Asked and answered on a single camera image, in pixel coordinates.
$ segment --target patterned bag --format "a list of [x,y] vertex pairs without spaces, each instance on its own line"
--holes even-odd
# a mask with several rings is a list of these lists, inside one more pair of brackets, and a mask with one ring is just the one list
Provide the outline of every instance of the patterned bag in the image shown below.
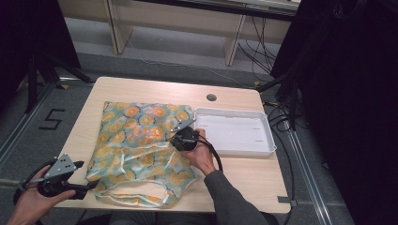
[[[86,179],[99,184],[93,190],[99,201],[123,205],[160,207],[176,203],[196,179],[189,161],[167,142],[177,120],[192,118],[186,105],[105,102],[99,137],[88,164]],[[125,185],[155,183],[164,198],[144,193],[114,194]]]

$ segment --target white plastic box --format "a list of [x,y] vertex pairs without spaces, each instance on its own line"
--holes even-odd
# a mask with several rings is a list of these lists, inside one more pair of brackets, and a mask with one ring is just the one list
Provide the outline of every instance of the white plastic box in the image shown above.
[[266,158],[277,148],[263,112],[198,108],[195,119],[221,157]]

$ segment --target person's left hand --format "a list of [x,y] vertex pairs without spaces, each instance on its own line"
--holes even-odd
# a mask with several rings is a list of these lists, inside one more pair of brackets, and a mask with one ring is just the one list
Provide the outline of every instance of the person's left hand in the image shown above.
[[[41,169],[34,178],[43,177],[44,174],[50,169],[46,166]],[[68,190],[61,194],[47,198],[38,192],[37,184],[29,185],[26,191],[23,192],[17,204],[15,205],[14,212],[8,220],[8,225],[20,224],[33,224],[43,216],[50,212],[56,204],[63,202],[76,194],[75,190]]]

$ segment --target sleeve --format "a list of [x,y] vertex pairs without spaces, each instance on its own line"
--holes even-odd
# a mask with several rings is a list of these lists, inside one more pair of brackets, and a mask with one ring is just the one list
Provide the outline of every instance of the sleeve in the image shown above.
[[205,184],[214,201],[218,224],[268,224],[260,211],[243,198],[221,171],[208,174]]

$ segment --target light wood tabletop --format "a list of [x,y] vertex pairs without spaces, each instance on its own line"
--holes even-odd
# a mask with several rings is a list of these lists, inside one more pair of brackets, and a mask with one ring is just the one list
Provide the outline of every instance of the light wood tabletop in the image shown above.
[[[215,95],[217,99],[209,101],[208,94]],[[97,142],[104,101],[190,105],[194,110],[214,108],[264,111],[260,96],[255,90],[100,77],[61,151],[61,154],[68,154],[73,161],[84,161],[84,166],[69,179],[72,184],[87,183],[84,179],[86,166]],[[267,158],[259,159],[222,157],[222,165],[224,174],[231,184],[260,211],[282,214],[289,212],[289,203],[278,202],[278,197],[287,197],[287,193],[275,152]],[[214,212],[213,201],[203,181],[205,177],[199,170],[197,174],[198,179],[184,191],[179,202],[168,208],[127,207],[99,202],[91,191],[83,200],[64,201],[57,207]]]

